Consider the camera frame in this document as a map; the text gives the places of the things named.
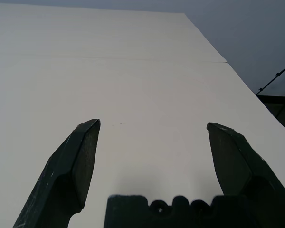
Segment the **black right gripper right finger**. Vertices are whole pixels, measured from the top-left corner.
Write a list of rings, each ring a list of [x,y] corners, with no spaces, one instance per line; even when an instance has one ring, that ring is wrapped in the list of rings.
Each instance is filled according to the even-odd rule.
[[[285,188],[246,138],[218,123],[208,123],[215,173],[225,195],[247,200],[261,228],[285,228]]]

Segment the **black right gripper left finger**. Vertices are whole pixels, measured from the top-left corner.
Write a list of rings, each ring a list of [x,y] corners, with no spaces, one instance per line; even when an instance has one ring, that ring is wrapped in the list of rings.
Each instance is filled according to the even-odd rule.
[[[15,228],[66,228],[85,206],[101,122],[78,125],[50,156]]]

